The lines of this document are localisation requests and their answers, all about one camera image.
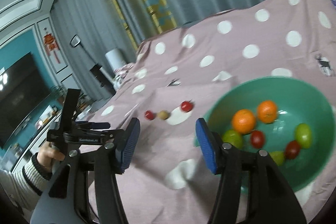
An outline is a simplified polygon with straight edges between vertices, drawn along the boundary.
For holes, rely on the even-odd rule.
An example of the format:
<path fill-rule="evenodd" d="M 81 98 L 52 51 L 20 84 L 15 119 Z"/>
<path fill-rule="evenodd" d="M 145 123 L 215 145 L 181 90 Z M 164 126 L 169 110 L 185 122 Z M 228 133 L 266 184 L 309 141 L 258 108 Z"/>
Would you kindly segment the striped left sleeve forearm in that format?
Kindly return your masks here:
<path fill-rule="evenodd" d="M 18 205 L 34 210 L 51 179 L 51 160 L 40 151 L 17 172 L 1 170 L 1 186 Z"/>

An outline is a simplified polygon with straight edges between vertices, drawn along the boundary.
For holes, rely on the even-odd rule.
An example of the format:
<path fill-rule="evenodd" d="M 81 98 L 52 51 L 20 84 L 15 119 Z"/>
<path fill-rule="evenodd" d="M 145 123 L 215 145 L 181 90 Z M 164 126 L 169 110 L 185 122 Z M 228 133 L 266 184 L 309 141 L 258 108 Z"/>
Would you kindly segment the person's left hand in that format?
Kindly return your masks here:
<path fill-rule="evenodd" d="M 37 154 L 37 161 L 42 168 L 50 173 L 52 172 L 52 166 L 54 161 L 63 161 L 65 158 L 64 154 L 61 153 L 58 149 L 53 148 L 52 144 L 48 141 L 45 141 L 40 147 Z"/>

